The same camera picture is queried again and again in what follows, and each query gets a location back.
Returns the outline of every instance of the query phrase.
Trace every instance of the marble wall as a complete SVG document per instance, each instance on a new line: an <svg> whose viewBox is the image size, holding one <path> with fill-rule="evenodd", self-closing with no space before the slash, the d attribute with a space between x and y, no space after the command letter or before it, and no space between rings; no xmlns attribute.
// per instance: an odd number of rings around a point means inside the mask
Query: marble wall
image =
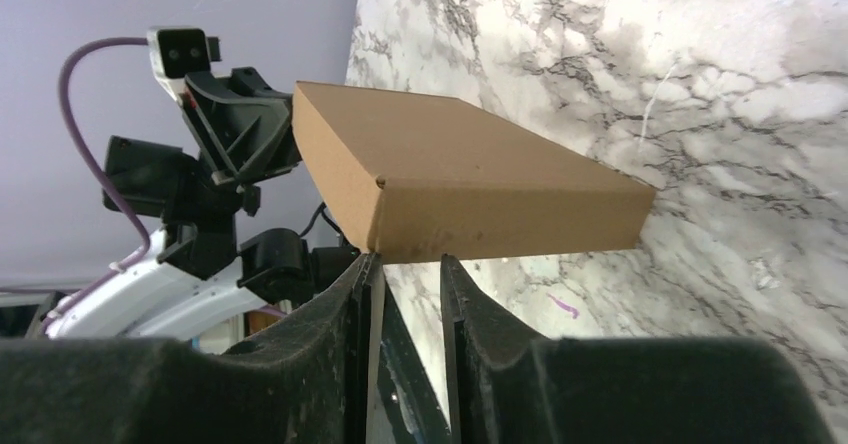
<svg viewBox="0 0 848 444"><path fill-rule="evenodd" d="M359 0L348 83L461 97L656 187L635 250L466 267L550 336L768 339L848 441L846 44L848 0ZM444 403L436 267L389 276Z"/></svg>

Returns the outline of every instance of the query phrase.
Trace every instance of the brown cardboard box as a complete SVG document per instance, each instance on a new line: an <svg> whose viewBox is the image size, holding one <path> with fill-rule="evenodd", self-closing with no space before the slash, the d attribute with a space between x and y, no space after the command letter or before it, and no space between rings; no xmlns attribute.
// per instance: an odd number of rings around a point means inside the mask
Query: brown cardboard box
<svg viewBox="0 0 848 444"><path fill-rule="evenodd" d="M654 199L454 98L298 82L292 125L348 240L387 263L630 248Z"/></svg>

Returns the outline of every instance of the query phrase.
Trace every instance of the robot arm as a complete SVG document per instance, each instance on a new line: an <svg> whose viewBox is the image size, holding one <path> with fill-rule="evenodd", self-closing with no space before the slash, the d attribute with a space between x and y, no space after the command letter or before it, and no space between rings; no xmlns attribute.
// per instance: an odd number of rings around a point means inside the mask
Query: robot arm
<svg viewBox="0 0 848 444"><path fill-rule="evenodd" d="M253 216L256 183L301 160L291 130L292 97L253 68L217 77L217 40L200 29L148 36L154 75L182 110L200 146L182 149L113 136L104 171L139 215L158 217L144 258L79 300L45 328L50 338L165 336L190 339L235 315L310 300L358 252L314 249L289 229L236 243L235 213ZM104 205L117 206L104 193Z"/></svg>

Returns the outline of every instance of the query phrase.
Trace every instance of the purple cable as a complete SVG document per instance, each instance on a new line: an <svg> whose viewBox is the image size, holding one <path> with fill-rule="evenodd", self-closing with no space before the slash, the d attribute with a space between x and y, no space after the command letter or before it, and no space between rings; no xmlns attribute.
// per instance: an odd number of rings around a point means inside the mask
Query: purple cable
<svg viewBox="0 0 848 444"><path fill-rule="evenodd" d="M283 311L281 311L281 310L277 309L276 307L274 307L274 306L272 306L272 305L270 305L270 304L269 304L269 305L267 305L267 306L260 307L260 308L259 308L259 309L257 309L256 311L257 311L257 312L262 312L262 313L268 314L268 315L270 315L270 316L276 316L276 317L279 317L280 319L282 319L282 318L284 318L284 317L286 317L286 316L288 315L288 314L286 314L285 312L283 312Z"/></svg>
<svg viewBox="0 0 848 444"><path fill-rule="evenodd" d="M97 179L97 182L100 183L100 186L103 187L106 195L109 196L109 198L112 199L112 202L118 206L118 209L127 216L127 219L130 220L130 223L132 223L135 230L138 231L141 236L141 247L118 263L118 267L120 269L126 269L139 262L142 258L144 258L144 255L147 254L147 251L150 250L150 236L147 235L147 229L145 229L144 224L141 223L141 220L139 220L135 211L133 211L130 205L127 204L127 201L124 200L112 184L112 181L109 180L106 173L100 169L100 166L97 164L97 160L94 159L94 156L85 144L85 140L82 138L79 126L74 119L74 114L71 111L71 96L69 90L71 85L71 73L73 73L76 65L79 64L85 56L100 49L116 46L147 46L147 40L143 37L111 37L108 39L89 42L74 51L67 59L65 59L65 63L62 65L62 70L59 72L59 108L62 112L62 120L65 122L65 127L68 129L68 134L71 136L71 140L74 141L74 146L77 148L77 152L79 152L83 161L85 161L85 165L88 166L88 169L92 174L94 174L94 177ZM47 327L58 317L61 317L71 310L75 305L77 305L77 303L85 299L86 296L96 291L100 288L100 286L108 282L109 279L112 279L118 274L119 273L117 271L110 270L103 277L91 283L88 287L81 289L63 305L57 306L56 309L51 311L47 317L44 318L44 322L41 326L42 332L46 334Z"/></svg>

